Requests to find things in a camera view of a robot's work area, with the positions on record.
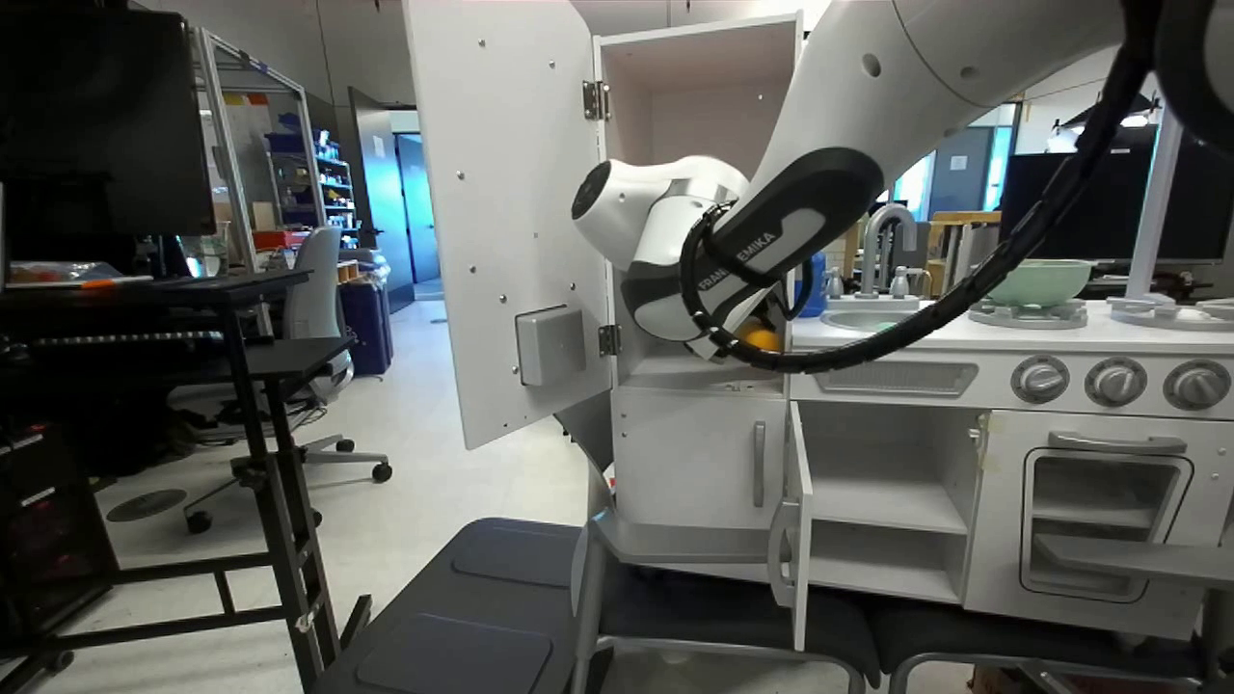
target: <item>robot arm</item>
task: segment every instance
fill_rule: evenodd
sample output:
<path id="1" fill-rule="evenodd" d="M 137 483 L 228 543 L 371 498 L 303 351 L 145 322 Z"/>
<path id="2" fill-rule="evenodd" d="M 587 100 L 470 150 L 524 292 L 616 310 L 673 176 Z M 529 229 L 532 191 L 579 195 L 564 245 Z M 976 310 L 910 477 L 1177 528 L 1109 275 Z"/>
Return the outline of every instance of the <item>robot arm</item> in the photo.
<path id="1" fill-rule="evenodd" d="M 1194 47 L 1226 47 L 1215 40 L 1194 44 L 1194 35 L 1212 28 L 1208 15 L 1234 32 L 1234 0 L 1208 0 L 1208 9 L 1127 0 L 1128 40 L 1107 83 L 1107 128 L 1118 128 L 1123 114 L 1109 108 L 1118 108 L 1127 94 L 1136 94 L 1151 62 L 1145 44 L 1165 47 L 1165 40 L 1170 40 L 1177 68 L 1167 78 L 1165 67 L 1159 81 L 1165 90 L 1187 83 L 1199 94 L 1194 67 L 1187 56 L 1194 56 Z M 961 124 L 1017 95 L 1052 68 L 1118 44 L 1118 35 L 1118 0 L 832 0 L 795 68 L 767 157 L 757 169 L 749 195 L 733 203 L 740 185 L 724 187 L 712 207 L 706 207 L 712 185 L 683 195 L 683 187 L 690 187 L 683 185 L 683 172 L 696 172 L 701 182 L 733 176 L 733 169 L 712 157 L 683 157 L 690 166 L 673 160 L 659 169 L 607 160 L 579 187 L 574 221 L 587 240 L 625 271 L 625 304 L 645 333 L 673 344 L 710 340 L 721 351 L 772 365 L 772 357 L 744 351 L 733 333 L 773 281 L 844 234 L 885 182 Z M 1226 95 L 1212 90 L 1208 108 L 1194 108 L 1212 133 L 1223 133 L 1217 124 L 1226 118 L 1217 114 L 1231 114 L 1223 100 Z M 1034 221 L 1037 229 L 1043 222 L 1048 232 L 1048 222 L 1068 207 L 1087 166 L 1089 160 L 1073 166 L 1061 185 L 1061 203 L 1043 203 L 1043 216 Z M 645 232 L 629 229 L 631 216 L 616 213 L 629 199 L 641 199 L 641 221 L 649 221 Z M 944 320 L 961 315 L 978 292 L 998 285 L 1043 232 L 1025 234 L 1017 245 L 1005 243 L 1005 259 L 964 285 L 961 299 L 940 299 L 935 310 L 926 310 L 926 315 L 867 340 L 874 347 L 856 347 L 844 357 L 822 357 L 813 365 L 850 365 L 929 337 Z M 773 370 L 807 365 L 809 362 L 803 357 L 773 362 Z"/>

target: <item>computer monitor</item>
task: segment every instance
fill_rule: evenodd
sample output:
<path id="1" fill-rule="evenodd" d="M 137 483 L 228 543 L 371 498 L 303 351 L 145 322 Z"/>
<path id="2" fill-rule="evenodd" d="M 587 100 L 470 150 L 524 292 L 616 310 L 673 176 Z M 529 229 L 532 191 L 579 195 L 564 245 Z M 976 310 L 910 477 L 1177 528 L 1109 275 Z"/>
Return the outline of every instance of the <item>computer monitor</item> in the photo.
<path id="1" fill-rule="evenodd" d="M 1068 155 L 1017 155 L 1005 169 L 1001 229 L 1011 232 L 1043 191 Z M 1142 222 L 1151 150 L 1100 160 L 1089 185 L 1037 259 L 1128 259 Z M 1223 259 L 1234 222 L 1234 157 L 1183 140 L 1155 259 Z"/>
<path id="2" fill-rule="evenodd" d="M 0 9 L 7 259 L 127 261 L 137 240 L 212 234 L 179 15 Z"/>

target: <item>chair backrest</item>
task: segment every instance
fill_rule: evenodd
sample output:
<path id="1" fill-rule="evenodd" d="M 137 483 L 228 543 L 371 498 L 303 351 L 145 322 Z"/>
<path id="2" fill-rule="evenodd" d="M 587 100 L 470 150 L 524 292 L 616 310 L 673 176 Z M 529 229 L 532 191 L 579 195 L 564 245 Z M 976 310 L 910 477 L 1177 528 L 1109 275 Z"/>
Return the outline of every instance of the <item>chair backrest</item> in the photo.
<path id="1" fill-rule="evenodd" d="M 290 340 L 331 340 L 344 337 L 338 322 L 338 232 L 320 229 L 295 250 L 295 271 L 308 271 L 308 281 L 285 292 L 280 333 Z M 331 383 L 352 378 L 352 351 L 331 357 Z"/>

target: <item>bowl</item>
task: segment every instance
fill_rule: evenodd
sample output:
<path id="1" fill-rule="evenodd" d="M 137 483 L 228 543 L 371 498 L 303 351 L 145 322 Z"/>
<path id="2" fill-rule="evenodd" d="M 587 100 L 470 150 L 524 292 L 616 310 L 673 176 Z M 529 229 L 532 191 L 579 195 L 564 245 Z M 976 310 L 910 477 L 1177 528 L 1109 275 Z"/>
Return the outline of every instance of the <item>bowl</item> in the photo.
<path id="1" fill-rule="evenodd" d="M 1095 261 L 1025 259 L 988 298 L 989 304 L 1052 310 L 1082 292 Z"/>

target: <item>cabinet handle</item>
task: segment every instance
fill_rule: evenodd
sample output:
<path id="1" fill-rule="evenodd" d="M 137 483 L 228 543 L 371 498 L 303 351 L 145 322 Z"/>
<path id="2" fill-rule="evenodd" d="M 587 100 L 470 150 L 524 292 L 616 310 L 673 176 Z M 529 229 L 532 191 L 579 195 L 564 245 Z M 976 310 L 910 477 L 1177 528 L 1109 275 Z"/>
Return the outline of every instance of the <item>cabinet handle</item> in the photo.
<path id="1" fill-rule="evenodd" d="M 1177 437 L 1150 437 L 1150 438 L 1089 438 L 1074 432 L 1052 432 L 1052 452 L 1114 452 L 1114 455 L 1183 455 L 1187 445 Z"/>
<path id="2" fill-rule="evenodd" d="M 772 537 L 767 537 L 767 582 L 772 582 L 772 599 L 773 604 L 790 608 L 795 599 L 795 578 L 781 574 L 781 547 L 790 540 L 790 528 L 796 525 L 803 505 L 796 502 L 780 502 L 773 515 L 772 515 Z"/>
<path id="3" fill-rule="evenodd" d="M 757 448 L 750 502 L 757 510 L 764 510 L 767 505 L 767 421 L 757 421 L 750 448 Z"/>

